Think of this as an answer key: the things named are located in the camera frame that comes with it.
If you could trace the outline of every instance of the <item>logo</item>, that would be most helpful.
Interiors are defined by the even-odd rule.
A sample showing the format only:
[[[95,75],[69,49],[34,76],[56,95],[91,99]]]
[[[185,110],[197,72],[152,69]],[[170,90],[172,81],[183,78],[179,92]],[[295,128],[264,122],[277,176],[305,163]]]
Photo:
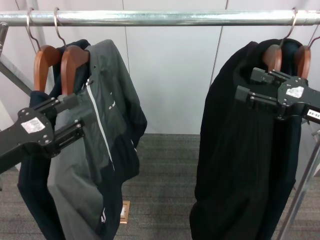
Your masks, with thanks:
[[[101,222],[102,222],[102,223],[105,223],[105,222],[106,222],[106,219],[107,219],[107,218],[106,218],[106,214],[105,214],[105,209],[106,209],[106,208],[103,208],[103,212],[102,212],[102,216],[101,216]]]

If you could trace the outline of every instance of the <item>black jacket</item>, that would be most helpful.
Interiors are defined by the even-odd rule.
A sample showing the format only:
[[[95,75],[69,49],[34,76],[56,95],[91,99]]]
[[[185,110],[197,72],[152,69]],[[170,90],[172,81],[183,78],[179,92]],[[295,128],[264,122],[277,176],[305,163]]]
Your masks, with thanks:
[[[194,240],[268,239],[278,223],[295,181],[301,118],[279,122],[235,101],[235,93],[243,86],[277,96],[275,86],[249,79],[254,67],[267,70],[263,53],[280,41],[250,42],[225,63],[210,86],[201,124],[197,203],[190,214]],[[299,45],[290,39],[285,43]],[[279,139],[284,144],[276,143]]]
[[[85,49],[90,44],[87,40],[79,40],[69,45],[76,45]],[[58,48],[62,53],[65,47]],[[30,107],[34,107],[52,97],[57,98],[62,92],[60,65],[53,66],[54,87],[49,95],[40,91],[32,91],[30,95]],[[74,84],[75,92],[78,92],[89,77],[89,68],[86,65],[79,67],[76,71],[78,80]],[[51,159],[45,157],[33,157],[21,163],[17,187],[35,219],[41,232],[47,240],[65,239],[61,223],[58,217],[55,202],[48,191],[47,179],[49,175]]]

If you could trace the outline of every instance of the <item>metal rail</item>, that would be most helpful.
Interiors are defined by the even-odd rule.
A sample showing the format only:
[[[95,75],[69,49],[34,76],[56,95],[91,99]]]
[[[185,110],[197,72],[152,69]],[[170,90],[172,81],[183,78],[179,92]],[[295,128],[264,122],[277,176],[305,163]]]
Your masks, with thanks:
[[[1,11],[0,23],[26,26],[27,11]],[[58,11],[60,26],[290,26],[292,10]],[[32,11],[31,26],[54,26],[54,11]],[[320,11],[299,10],[295,25],[320,24]]]

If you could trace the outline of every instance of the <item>white label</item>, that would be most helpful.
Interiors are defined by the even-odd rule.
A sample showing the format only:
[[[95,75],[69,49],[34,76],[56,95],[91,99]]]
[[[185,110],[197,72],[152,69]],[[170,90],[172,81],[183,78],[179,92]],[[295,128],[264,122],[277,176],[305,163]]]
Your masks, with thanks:
[[[22,127],[26,130],[28,134],[39,132],[44,129],[46,126],[37,118],[33,118],[29,121],[21,123]]]
[[[122,210],[121,210],[121,217],[125,217],[125,209],[126,207],[125,206],[122,206]]]
[[[298,87],[293,87],[293,88],[287,89],[285,94],[299,99],[302,97],[303,93],[304,93],[304,88],[302,86],[298,86]]]
[[[320,120],[320,113],[319,112],[317,112],[317,111],[313,111],[313,110],[309,110],[308,111],[308,114],[307,114],[308,116],[310,116],[310,117],[313,117],[313,118],[315,118],[315,119],[319,119]]]

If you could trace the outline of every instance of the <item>white zipper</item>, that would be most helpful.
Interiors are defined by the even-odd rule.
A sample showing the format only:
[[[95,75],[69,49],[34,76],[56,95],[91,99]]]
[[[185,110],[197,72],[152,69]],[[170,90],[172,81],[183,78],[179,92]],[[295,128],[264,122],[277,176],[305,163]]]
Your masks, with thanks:
[[[106,138],[104,129],[103,129],[102,124],[101,124],[101,121],[100,121],[100,117],[99,117],[99,112],[98,112],[96,100],[95,100],[95,98],[94,98],[94,96],[93,96],[93,94],[92,94],[92,91],[91,91],[91,88],[90,88],[90,84],[87,84],[86,89],[88,90],[89,97],[90,97],[91,102],[92,102],[92,104],[93,104],[93,108],[94,108],[94,111],[95,111],[96,119],[97,119],[97,121],[98,121],[98,125],[99,125],[100,131],[101,131],[101,133],[102,133],[104,143],[105,143],[105,145],[106,145],[106,148],[108,149],[108,154],[109,154],[109,157],[110,157],[110,160],[111,160],[111,163],[112,163],[113,170],[115,170],[115,166],[114,166],[114,162],[112,161],[112,157],[111,157],[111,153],[110,153],[110,150],[109,150],[109,145],[108,145],[108,142],[107,142],[107,138]]]

